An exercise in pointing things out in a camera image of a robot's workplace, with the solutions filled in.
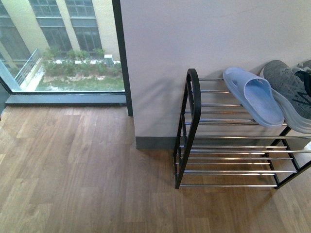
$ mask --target window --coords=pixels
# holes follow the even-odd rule
[[[6,11],[6,9],[4,8],[4,5],[1,1],[0,1],[0,16],[8,16],[9,17],[9,14]]]
[[[74,30],[82,50],[94,55],[94,49],[102,48],[97,28],[75,28]]]
[[[92,0],[66,0],[70,17],[95,17]]]
[[[56,47],[64,57],[72,49],[55,0],[30,0],[38,24],[50,47]]]
[[[80,49],[95,56],[94,49],[102,49],[102,44],[92,0],[66,0],[66,4]]]
[[[27,61],[30,53],[15,27],[0,27],[0,42],[13,61]]]
[[[36,17],[60,17],[56,0],[30,0]]]
[[[113,12],[109,0],[0,0],[0,82],[15,94],[122,94]]]
[[[1,1],[0,14],[0,42],[13,61],[26,62],[30,53]]]
[[[42,28],[50,47],[57,47],[63,56],[71,49],[71,44],[65,28]]]

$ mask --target shoe rack shelf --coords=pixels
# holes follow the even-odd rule
[[[207,98],[210,94],[231,95],[228,90],[201,90],[200,84],[208,82],[223,82],[223,79],[199,79],[195,69],[188,70],[173,151],[175,188],[278,189],[311,167],[310,160],[304,160],[302,166],[297,160],[300,155],[305,155],[305,158],[310,156],[311,150],[292,150],[289,145],[289,142],[293,142],[291,140],[311,141],[311,136],[289,136],[291,128],[286,124],[280,134],[266,136],[261,133],[264,127],[253,119],[236,117],[247,114],[241,104],[202,103],[201,95],[207,95]],[[198,130],[211,126],[228,126],[229,131],[224,135],[214,135],[213,130],[205,133]],[[230,132],[232,127],[248,126],[255,126],[258,134],[235,135]]]

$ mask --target gray sneaker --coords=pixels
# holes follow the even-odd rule
[[[309,87],[304,82],[306,71],[274,60],[265,65],[260,76],[269,81],[288,126],[300,133],[311,133],[311,97],[305,88]]]
[[[297,74],[301,79],[303,79],[306,92],[309,96],[311,96],[311,60],[299,63],[297,66],[303,69],[303,71],[299,71]]]

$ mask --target light blue slipper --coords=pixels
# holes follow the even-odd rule
[[[282,126],[284,115],[267,80],[238,67],[227,68],[223,77],[231,93],[258,124],[268,128]]]

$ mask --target railing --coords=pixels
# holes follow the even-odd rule
[[[30,56],[30,58],[27,60],[27,62],[24,64],[22,69],[18,72],[18,74],[15,76],[15,81],[18,83],[18,85],[21,85],[23,81],[26,79],[26,77],[31,72],[32,68],[35,66],[37,61],[40,59],[40,53],[38,49],[36,49],[33,54]]]

